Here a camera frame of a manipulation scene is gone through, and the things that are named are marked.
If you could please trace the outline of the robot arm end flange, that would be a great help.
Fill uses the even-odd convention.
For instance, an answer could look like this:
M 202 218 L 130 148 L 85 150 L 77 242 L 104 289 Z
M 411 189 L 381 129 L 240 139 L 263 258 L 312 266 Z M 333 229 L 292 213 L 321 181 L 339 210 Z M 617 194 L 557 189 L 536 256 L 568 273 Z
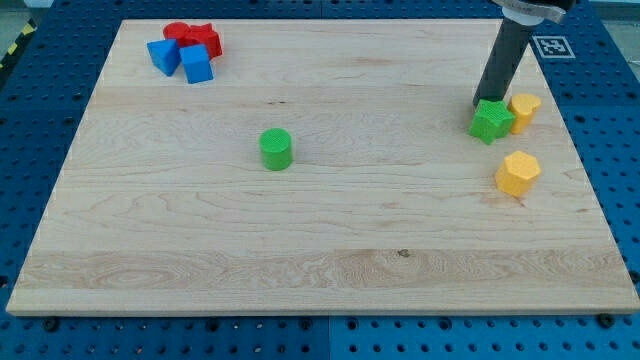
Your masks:
M 544 20 L 561 23 L 576 0 L 492 0 L 502 8 L 505 18 L 523 26 L 536 26 Z

